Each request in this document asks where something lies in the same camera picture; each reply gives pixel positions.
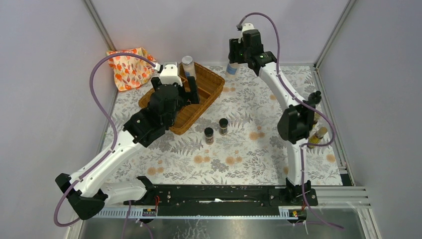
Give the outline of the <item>dark spice jar right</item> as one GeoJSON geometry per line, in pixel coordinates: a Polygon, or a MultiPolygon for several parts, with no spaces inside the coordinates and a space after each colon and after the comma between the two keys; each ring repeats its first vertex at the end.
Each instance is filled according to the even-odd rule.
{"type": "Polygon", "coordinates": [[[219,123],[219,133],[221,135],[226,135],[227,132],[228,132],[228,129],[227,129],[228,128],[228,119],[221,118],[218,123],[219,123]]]}

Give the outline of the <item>yellow label sauce bottle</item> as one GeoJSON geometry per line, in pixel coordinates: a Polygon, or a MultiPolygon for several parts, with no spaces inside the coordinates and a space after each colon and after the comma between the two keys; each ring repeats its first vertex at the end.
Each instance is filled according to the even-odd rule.
{"type": "Polygon", "coordinates": [[[308,143],[312,144],[309,145],[310,148],[314,147],[314,144],[318,144],[323,137],[327,134],[328,129],[326,127],[321,127],[320,129],[318,129],[308,140],[308,143]]]}

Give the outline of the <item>dark spice jar left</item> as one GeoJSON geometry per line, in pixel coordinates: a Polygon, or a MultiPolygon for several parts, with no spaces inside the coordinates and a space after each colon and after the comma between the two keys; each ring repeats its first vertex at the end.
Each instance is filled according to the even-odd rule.
{"type": "Polygon", "coordinates": [[[214,142],[214,130],[211,127],[207,127],[204,129],[204,135],[205,135],[205,142],[206,144],[213,144],[214,142]]]}

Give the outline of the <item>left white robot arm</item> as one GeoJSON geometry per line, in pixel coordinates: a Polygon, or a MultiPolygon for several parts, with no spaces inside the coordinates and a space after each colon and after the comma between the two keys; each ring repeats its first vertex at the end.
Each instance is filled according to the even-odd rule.
{"type": "Polygon", "coordinates": [[[183,85],[162,84],[154,77],[154,91],[148,106],[133,114],[115,135],[109,148],[98,154],[91,162],[73,174],[61,173],[55,179],[63,192],[54,212],[58,212],[64,200],[68,200],[79,219],[95,216],[105,206],[125,201],[139,201],[147,205],[154,200],[154,186],[145,177],[132,181],[108,183],[112,175],[125,161],[165,134],[174,125],[178,112],[185,106],[200,102],[194,77],[188,77],[189,91],[183,85]]]}

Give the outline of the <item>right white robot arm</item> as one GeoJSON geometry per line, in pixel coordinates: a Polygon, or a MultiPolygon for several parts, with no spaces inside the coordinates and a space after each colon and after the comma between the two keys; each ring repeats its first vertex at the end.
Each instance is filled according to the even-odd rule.
{"type": "Polygon", "coordinates": [[[294,93],[280,72],[274,54],[264,51],[261,34],[252,24],[243,26],[239,38],[230,39],[228,58],[230,63],[246,63],[267,84],[283,110],[277,131],[286,143],[288,156],[284,196],[288,203],[298,205],[311,191],[311,182],[304,169],[306,156],[302,145],[313,128],[316,103],[294,93]]]}

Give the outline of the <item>blue label pellet jar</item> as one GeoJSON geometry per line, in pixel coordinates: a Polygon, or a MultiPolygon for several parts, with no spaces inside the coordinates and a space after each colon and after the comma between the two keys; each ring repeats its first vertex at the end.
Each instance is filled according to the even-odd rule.
{"type": "Polygon", "coordinates": [[[195,79],[197,79],[195,63],[193,61],[192,56],[184,56],[182,58],[182,65],[186,77],[194,77],[195,79]]]}
{"type": "Polygon", "coordinates": [[[226,72],[225,72],[226,77],[229,78],[229,79],[236,78],[239,66],[240,65],[236,62],[234,62],[234,63],[229,62],[226,66],[226,72]]]}

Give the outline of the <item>aluminium frame rail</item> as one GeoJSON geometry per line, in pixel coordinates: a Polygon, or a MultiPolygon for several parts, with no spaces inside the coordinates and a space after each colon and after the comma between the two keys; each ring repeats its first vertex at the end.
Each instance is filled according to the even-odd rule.
{"type": "Polygon", "coordinates": [[[108,50],[112,50],[112,51],[116,51],[116,47],[115,44],[110,36],[110,34],[108,33],[94,3],[92,0],[82,0],[82,2],[84,3],[90,17],[92,18],[96,28],[98,29],[104,43],[106,44],[108,50]]]}

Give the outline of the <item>orange floral cloth bag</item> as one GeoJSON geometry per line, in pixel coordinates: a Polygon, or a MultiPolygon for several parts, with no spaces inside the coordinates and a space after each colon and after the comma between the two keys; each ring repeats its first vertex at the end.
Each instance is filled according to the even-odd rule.
{"type": "Polygon", "coordinates": [[[114,82],[120,92],[140,88],[154,73],[149,63],[131,56],[116,56],[107,62],[114,71],[114,82]]]}

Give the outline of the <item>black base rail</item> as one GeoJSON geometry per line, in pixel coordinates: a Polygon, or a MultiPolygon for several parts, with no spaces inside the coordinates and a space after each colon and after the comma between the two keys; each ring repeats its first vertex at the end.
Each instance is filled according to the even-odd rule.
{"type": "Polygon", "coordinates": [[[151,206],[159,216],[277,216],[279,207],[301,209],[306,197],[317,206],[316,191],[291,193],[285,186],[155,185],[137,201],[124,205],[151,206]]]}

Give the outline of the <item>dark spice jar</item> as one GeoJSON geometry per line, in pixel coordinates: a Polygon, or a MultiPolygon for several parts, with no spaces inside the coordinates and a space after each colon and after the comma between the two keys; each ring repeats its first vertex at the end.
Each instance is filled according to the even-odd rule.
{"type": "Polygon", "coordinates": [[[213,144],[214,142],[214,130],[211,127],[207,127],[204,129],[204,135],[205,135],[205,142],[206,144],[213,144]]]}
{"type": "Polygon", "coordinates": [[[218,123],[219,123],[219,133],[221,135],[226,135],[227,132],[228,132],[228,129],[227,129],[228,128],[228,119],[221,118],[218,123]]]}

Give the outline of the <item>floral patterned table mat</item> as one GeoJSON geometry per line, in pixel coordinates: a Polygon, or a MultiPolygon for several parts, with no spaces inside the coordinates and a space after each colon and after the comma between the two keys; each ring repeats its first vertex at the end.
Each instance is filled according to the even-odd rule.
{"type": "Polygon", "coordinates": [[[154,184],[283,185],[287,147],[277,132],[282,110],[267,85],[247,67],[225,79],[221,95],[182,135],[170,131],[127,160],[109,182],[145,175],[154,184]],[[219,120],[228,132],[219,133],[219,120]],[[204,129],[214,130],[205,142],[204,129]]]}

